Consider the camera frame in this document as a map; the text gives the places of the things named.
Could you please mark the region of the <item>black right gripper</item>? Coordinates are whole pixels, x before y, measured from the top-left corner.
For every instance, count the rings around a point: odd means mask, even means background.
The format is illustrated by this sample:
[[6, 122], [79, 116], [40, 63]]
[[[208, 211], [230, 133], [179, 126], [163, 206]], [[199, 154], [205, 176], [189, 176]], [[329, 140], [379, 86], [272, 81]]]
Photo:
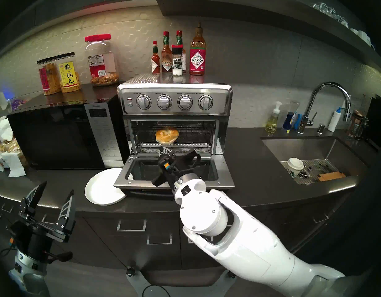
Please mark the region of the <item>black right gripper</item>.
[[158, 157], [159, 175], [151, 180], [151, 183], [158, 187], [164, 183], [168, 183], [169, 187], [174, 187], [182, 176], [194, 173], [194, 168], [197, 165], [196, 151], [189, 151], [183, 155], [177, 155], [169, 147], [160, 147]]

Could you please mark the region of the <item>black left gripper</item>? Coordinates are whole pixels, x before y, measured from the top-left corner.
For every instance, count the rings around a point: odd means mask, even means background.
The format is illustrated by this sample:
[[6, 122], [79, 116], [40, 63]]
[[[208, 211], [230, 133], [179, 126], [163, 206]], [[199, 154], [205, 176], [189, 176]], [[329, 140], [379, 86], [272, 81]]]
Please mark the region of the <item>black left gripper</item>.
[[69, 252], [51, 252], [53, 241], [67, 242], [75, 227], [74, 190], [68, 194], [54, 228], [37, 221], [35, 210], [47, 181], [33, 188], [20, 202], [19, 220], [16, 221], [16, 248], [28, 257], [69, 257]]

